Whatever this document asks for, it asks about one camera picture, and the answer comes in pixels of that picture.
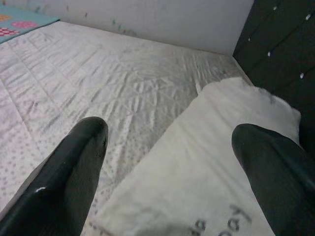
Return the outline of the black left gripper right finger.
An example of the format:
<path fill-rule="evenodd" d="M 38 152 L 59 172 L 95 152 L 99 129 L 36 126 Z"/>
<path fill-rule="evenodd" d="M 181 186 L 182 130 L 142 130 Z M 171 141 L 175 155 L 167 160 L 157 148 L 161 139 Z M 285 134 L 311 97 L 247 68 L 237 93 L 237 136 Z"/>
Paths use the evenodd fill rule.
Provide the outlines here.
<path fill-rule="evenodd" d="M 232 132 L 233 152 L 277 236 L 315 234 L 315 161 L 293 140 L 254 124 Z"/>

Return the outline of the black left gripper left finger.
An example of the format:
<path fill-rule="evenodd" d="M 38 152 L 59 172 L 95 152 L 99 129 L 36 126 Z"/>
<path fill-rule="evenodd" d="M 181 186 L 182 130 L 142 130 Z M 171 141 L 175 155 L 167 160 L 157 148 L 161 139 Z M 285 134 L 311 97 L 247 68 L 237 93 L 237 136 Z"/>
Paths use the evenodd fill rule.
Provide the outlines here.
<path fill-rule="evenodd" d="M 22 183 L 0 213 L 3 236 L 78 236 L 97 189 L 108 125 L 80 120 Z"/>

